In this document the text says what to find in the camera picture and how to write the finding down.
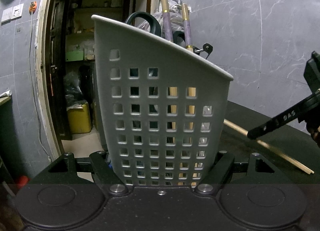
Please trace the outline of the plain wooden chopstick one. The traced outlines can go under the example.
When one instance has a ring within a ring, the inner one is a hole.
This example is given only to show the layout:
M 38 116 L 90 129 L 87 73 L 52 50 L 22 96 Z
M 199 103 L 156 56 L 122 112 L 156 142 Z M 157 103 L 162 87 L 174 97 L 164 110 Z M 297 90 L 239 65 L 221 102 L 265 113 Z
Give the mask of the plain wooden chopstick one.
M 237 124 L 234 124 L 234 123 L 232 123 L 231 121 L 229 121 L 227 119 L 224 119 L 223 123 L 224 123 L 225 126 L 231 128 L 231 129 L 237 131 L 238 133 L 240 133 L 241 135 L 247 137 L 248 131 L 245 130 L 244 128 L 241 128 Z M 297 161 L 296 159 L 288 156 L 287 154 L 283 153 L 282 151 L 280 151 L 276 147 L 271 146 L 268 143 L 266 143 L 264 141 L 261 141 L 261 140 L 255 140 L 255 141 L 259 145 L 261 145 L 264 148 L 268 149 L 269 151 L 273 152 L 277 156 L 280 156 L 282 159 L 285 159 L 287 162 L 291 163 L 292 165 L 294 165 L 295 167 L 299 168 L 303 172 L 305 172 L 305 173 L 307 173 L 309 175 L 315 173 L 312 169 L 310 169 L 306 165 L 302 164 L 301 162 Z

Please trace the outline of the grey perforated plastic basket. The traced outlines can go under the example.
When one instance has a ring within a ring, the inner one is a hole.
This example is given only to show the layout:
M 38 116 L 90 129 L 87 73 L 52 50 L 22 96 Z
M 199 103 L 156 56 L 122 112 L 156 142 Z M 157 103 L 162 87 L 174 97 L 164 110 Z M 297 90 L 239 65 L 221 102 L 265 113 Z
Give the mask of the grey perforated plastic basket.
M 113 171 L 127 185 L 197 185 L 214 163 L 233 77 L 152 33 L 92 20 Z

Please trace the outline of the purple banded chopstick one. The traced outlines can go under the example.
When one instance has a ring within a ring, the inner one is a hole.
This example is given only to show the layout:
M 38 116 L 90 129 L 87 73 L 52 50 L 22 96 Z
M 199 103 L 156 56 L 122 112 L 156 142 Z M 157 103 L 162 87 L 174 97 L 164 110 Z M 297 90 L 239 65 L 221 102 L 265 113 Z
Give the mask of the purple banded chopstick one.
M 172 26 L 170 21 L 170 10 L 169 10 L 169 4 L 168 0 L 161 0 L 162 5 L 162 14 L 163 14 L 163 29 L 165 34 L 165 39 L 173 42 L 173 34 L 172 34 Z M 177 88 L 176 87 L 169 87 L 169 96 L 176 96 L 177 95 Z M 176 114 L 177 112 L 177 106 L 171 105 L 169 112 L 171 114 Z M 169 129 L 176 130 L 176 122 L 169 123 L 168 125 Z M 176 138 L 175 137 L 168 137 L 167 141 L 171 142 L 172 144 L 175 144 Z

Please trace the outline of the yellow jerry can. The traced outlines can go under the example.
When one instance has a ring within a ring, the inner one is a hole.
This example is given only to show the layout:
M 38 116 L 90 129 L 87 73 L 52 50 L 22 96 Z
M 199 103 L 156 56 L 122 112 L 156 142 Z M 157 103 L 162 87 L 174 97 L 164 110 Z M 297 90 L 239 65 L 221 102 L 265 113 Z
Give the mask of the yellow jerry can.
M 67 114 L 72 134 L 86 134 L 92 130 L 88 102 L 68 107 Z

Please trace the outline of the green box on shelf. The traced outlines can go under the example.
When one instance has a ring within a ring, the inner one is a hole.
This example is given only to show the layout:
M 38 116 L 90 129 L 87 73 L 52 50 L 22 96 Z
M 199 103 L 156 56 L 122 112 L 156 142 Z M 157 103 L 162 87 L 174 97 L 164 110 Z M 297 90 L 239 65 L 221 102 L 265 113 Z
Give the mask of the green box on shelf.
M 73 62 L 73 61 L 82 61 L 84 59 L 84 52 L 77 50 L 66 52 L 66 62 Z

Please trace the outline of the black handled scissors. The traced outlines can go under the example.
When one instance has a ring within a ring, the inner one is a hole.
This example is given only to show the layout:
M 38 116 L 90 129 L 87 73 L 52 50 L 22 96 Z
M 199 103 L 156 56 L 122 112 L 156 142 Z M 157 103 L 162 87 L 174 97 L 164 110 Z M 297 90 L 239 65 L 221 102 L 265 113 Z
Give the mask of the black handled scissors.
M 142 22 L 137 25 L 137 28 L 165 39 L 162 12 L 151 15 L 150 13 L 144 11 L 137 11 L 132 13 L 126 19 L 125 23 L 133 25 L 138 19 L 142 20 Z M 185 42 L 182 15 L 179 13 L 170 12 L 170 21 L 172 26 L 173 42 L 181 46 L 182 43 Z

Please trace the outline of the white wall switch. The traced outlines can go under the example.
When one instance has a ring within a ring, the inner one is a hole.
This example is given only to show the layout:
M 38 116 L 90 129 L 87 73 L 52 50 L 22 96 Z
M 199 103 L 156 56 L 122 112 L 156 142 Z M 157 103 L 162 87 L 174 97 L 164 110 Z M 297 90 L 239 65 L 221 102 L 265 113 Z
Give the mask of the white wall switch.
M 1 23 L 5 23 L 10 20 L 22 17 L 23 7 L 24 4 L 22 3 L 17 6 L 5 9 L 1 16 Z

